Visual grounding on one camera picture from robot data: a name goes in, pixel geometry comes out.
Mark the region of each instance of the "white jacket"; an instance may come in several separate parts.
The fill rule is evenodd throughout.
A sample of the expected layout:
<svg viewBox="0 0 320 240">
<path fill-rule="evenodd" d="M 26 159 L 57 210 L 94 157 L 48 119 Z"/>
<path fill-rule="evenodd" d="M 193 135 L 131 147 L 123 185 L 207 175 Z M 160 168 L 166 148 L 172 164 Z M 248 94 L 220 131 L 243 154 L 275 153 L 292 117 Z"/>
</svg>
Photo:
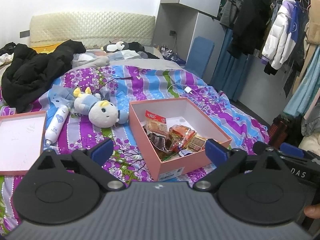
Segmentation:
<svg viewBox="0 0 320 240">
<path fill-rule="evenodd" d="M 266 65 L 268 61 L 270 61 L 274 69 L 281 68 L 291 53 L 289 49 L 284 51 L 284 47 L 288 37 L 287 30 L 290 26 L 294 5 L 295 0 L 282 1 L 282 5 L 277 13 L 277 18 L 271 27 L 262 50 L 261 62 Z"/>
</svg>

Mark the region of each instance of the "blue gripper pad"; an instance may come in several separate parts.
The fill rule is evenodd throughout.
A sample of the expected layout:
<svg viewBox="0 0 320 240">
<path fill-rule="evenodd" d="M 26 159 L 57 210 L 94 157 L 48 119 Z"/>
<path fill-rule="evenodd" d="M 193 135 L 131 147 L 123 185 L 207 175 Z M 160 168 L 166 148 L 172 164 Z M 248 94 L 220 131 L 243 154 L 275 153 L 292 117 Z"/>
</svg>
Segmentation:
<svg viewBox="0 0 320 240">
<path fill-rule="evenodd" d="M 113 140 L 106 138 L 90 150 L 90 158 L 103 166 L 113 153 Z"/>
<path fill-rule="evenodd" d="M 295 156 L 295 157 L 299 157 L 299 158 L 304 157 L 303 150 L 301 150 L 295 146 L 292 146 L 288 143 L 282 143 L 280 145 L 280 150 L 283 151 L 285 154 L 288 154 L 291 156 Z"/>
<path fill-rule="evenodd" d="M 208 139 L 205 143 L 205 155 L 216 166 L 219 167 L 228 159 L 227 149 L 213 139 Z"/>
</svg>

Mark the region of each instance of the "white charger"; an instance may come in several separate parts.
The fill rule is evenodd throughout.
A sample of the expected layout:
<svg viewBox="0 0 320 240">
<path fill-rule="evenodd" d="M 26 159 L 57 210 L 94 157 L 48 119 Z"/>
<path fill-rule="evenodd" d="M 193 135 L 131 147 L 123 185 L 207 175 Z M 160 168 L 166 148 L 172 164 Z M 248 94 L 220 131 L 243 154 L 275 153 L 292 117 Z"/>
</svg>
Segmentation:
<svg viewBox="0 0 320 240">
<path fill-rule="evenodd" d="M 192 88 L 191 87 L 186 87 L 184 89 L 184 91 L 189 94 L 192 91 Z"/>
</svg>

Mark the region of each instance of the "hanging clothes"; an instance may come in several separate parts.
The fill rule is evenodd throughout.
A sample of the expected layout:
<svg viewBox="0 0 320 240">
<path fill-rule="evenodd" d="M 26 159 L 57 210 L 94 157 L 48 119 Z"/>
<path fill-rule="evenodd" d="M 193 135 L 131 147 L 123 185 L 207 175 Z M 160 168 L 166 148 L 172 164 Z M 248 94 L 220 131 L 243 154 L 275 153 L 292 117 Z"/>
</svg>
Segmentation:
<svg viewBox="0 0 320 240">
<path fill-rule="evenodd" d="M 309 43 L 320 44 L 320 0 L 311 0 L 309 11 L 309 28 L 307 36 Z"/>
<path fill-rule="evenodd" d="M 6 44 L 3 48 L 0 49 L 0 56 L 6 53 L 11 55 L 12 53 L 14 53 L 15 48 L 16 48 L 16 44 L 14 42 L 10 42 Z"/>
<path fill-rule="evenodd" d="M 221 10 L 220 24 L 233 29 L 244 0 L 228 0 Z"/>
<path fill-rule="evenodd" d="M 291 14 L 291 22 L 288 28 L 288 37 L 287 41 L 284 45 L 284 50 L 282 54 L 282 58 L 280 60 L 280 64 L 283 64 L 290 56 L 293 51 L 297 41 L 298 41 L 298 32 L 299 32 L 299 15 L 301 13 L 301 8 L 299 2 L 295 2 L 293 6 L 293 12 Z"/>
<path fill-rule="evenodd" d="M 231 56 L 240 58 L 242 53 L 253 54 L 255 49 L 261 48 L 269 12 L 268 0 L 244 0 L 228 48 Z"/>
<path fill-rule="evenodd" d="M 275 22 L 275 20 L 277 18 L 277 14 L 280 9 L 280 6 L 281 6 L 281 4 L 276 3 L 276 6 L 273 8 L 273 13 L 272 13 L 272 17 L 271 17 L 271 25 L 273 25 L 273 23 Z"/>
<path fill-rule="evenodd" d="M 320 74 L 320 46 L 318 45 L 308 67 L 307 73 L 284 108 L 284 113 L 291 116 L 304 115 Z"/>
<path fill-rule="evenodd" d="M 279 69 L 282 64 L 288 59 L 290 50 L 284 50 L 287 43 L 288 33 L 287 29 L 290 26 L 291 17 L 293 14 L 293 7 L 295 0 L 283 0 L 277 18 L 271 27 L 266 44 L 262 50 L 263 64 L 270 61 L 274 69 Z"/>
<path fill-rule="evenodd" d="M 232 30 L 226 31 L 217 66 L 210 85 L 222 90 L 230 100 L 237 101 L 246 82 L 253 55 L 242 54 L 239 59 L 232 57 L 227 49 L 232 41 Z"/>
<path fill-rule="evenodd" d="M 320 88 L 320 76 L 318 77 L 318 79 L 316 81 L 316 85 L 311 93 L 311 96 L 310 96 L 310 99 L 309 99 L 307 106 L 305 108 L 304 114 L 308 111 L 309 107 L 311 106 L 312 101 L 313 101 L 313 99 L 315 99 L 315 96 L 318 93 L 319 88 Z"/>
<path fill-rule="evenodd" d="M 293 51 L 291 52 L 289 59 L 285 62 L 287 65 L 292 65 L 292 71 L 289 74 L 289 77 L 287 78 L 287 81 L 285 82 L 283 87 L 286 98 L 288 97 L 289 92 L 292 88 L 297 72 L 301 72 L 304 65 L 305 55 L 303 42 L 304 38 L 307 35 L 305 32 L 305 28 L 308 21 L 308 14 L 306 12 L 301 12 L 299 14 L 297 43 Z"/>
<path fill-rule="evenodd" d="M 267 28 L 265 29 L 264 35 L 263 35 L 263 38 L 262 38 L 263 39 L 263 43 L 262 43 L 262 45 L 261 45 L 261 47 L 259 49 L 260 50 L 259 55 L 258 55 L 259 58 L 262 58 L 262 49 L 263 49 L 264 45 L 266 44 L 270 29 L 272 27 L 271 18 L 272 18 L 272 15 L 273 15 L 273 10 L 274 10 L 274 6 L 273 6 L 273 4 L 271 4 L 270 5 L 270 11 L 269 11 L 269 20 L 268 20 L 268 22 L 266 24 Z"/>
</svg>

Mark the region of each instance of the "wall outlet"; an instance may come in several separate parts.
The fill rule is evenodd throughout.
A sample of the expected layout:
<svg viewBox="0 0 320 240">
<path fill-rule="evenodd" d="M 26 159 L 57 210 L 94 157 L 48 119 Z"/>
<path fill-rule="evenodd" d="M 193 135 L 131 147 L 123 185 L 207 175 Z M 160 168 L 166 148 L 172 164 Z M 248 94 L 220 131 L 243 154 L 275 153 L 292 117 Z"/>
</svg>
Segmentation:
<svg viewBox="0 0 320 240">
<path fill-rule="evenodd" d="M 169 36 L 175 36 L 175 35 L 177 35 L 177 33 L 175 31 L 170 31 L 169 32 Z"/>
<path fill-rule="evenodd" d="M 30 30 L 20 32 L 20 38 L 25 38 L 30 36 Z"/>
</svg>

